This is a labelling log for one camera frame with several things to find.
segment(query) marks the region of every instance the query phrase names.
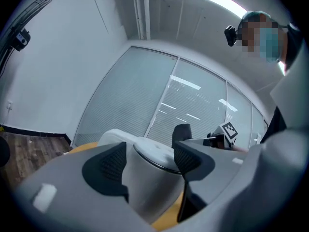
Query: wooden floor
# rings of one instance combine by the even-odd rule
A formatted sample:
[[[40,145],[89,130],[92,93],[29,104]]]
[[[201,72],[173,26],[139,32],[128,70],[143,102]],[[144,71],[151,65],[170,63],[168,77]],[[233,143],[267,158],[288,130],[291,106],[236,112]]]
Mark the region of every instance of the wooden floor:
[[[11,190],[48,161],[70,150],[64,138],[33,137],[7,132],[0,132],[0,136],[8,142],[11,150],[8,163],[0,168],[0,173]]]

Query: black sleeve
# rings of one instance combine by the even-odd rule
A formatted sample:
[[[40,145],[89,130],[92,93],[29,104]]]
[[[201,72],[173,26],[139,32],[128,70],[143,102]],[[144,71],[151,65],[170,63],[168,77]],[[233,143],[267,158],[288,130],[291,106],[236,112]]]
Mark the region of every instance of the black sleeve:
[[[276,110],[275,110],[275,113],[274,113],[274,116],[271,120],[271,123],[268,127],[268,130],[266,131],[263,139],[261,140],[261,143],[264,143],[265,140],[270,137],[271,135],[279,132],[279,131],[283,131],[286,129],[286,125],[285,125],[285,122],[283,120],[283,117],[279,111],[279,108],[276,107]]]

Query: black shirt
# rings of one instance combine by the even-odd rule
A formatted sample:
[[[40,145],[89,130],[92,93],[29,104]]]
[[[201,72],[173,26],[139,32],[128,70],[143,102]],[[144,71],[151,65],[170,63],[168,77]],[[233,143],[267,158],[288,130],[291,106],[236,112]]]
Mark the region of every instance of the black shirt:
[[[301,43],[303,40],[303,37],[301,35],[301,32],[299,30],[293,29],[290,25],[288,25],[288,49],[286,52],[286,58],[285,58],[285,70],[289,70],[293,61],[295,60],[297,53],[301,47]],[[263,143],[268,137],[271,135],[283,131],[286,129],[286,124],[284,122],[284,119],[279,111],[279,108],[276,107],[274,116],[271,120],[271,123],[268,127],[268,130],[266,131],[263,139],[261,140],[261,143]]]

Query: wooden table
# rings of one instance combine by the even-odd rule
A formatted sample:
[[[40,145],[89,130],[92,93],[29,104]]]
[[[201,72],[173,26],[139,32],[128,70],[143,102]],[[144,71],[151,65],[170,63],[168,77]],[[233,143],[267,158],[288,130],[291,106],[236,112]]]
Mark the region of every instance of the wooden table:
[[[75,149],[71,150],[69,153],[76,153],[87,149],[92,149],[97,147],[98,143],[88,143],[85,145],[81,145],[79,147],[76,147]],[[158,231],[166,230],[171,227],[174,227],[178,224],[177,222],[177,215],[180,210],[180,206],[182,204],[183,200],[183,192],[180,194],[178,199],[175,201],[175,203],[165,212],[162,216],[158,218],[157,221],[155,221],[151,226],[155,228]]]

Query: white wall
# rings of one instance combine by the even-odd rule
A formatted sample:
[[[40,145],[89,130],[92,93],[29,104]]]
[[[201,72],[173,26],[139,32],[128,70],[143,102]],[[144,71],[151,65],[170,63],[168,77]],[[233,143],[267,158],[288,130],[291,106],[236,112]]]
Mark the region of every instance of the white wall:
[[[151,41],[139,41],[139,40],[129,40],[130,45],[145,47],[153,50],[159,50],[166,53],[174,54],[195,62],[196,64],[202,65],[205,69],[211,70],[217,75],[221,76],[235,87],[240,90],[247,98],[252,101],[256,108],[265,117],[267,123],[270,122],[271,114],[268,112],[267,108],[257,96],[257,94],[237,75],[231,72],[228,68],[221,65],[220,63],[214,61],[210,57],[189,49],[187,47],[181,46],[176,43],[171,43],[162,40],[151,40]]]
[[[33,1],[24,0],[14,16]],[[1,123],[73,139],[91,95],[127,41],[116,1],[100,2],[108,31],[94,0],[53,0],[26,25],[31,40],[14,51],[0,82]],[[8,100],[13,109],[7,117]]]

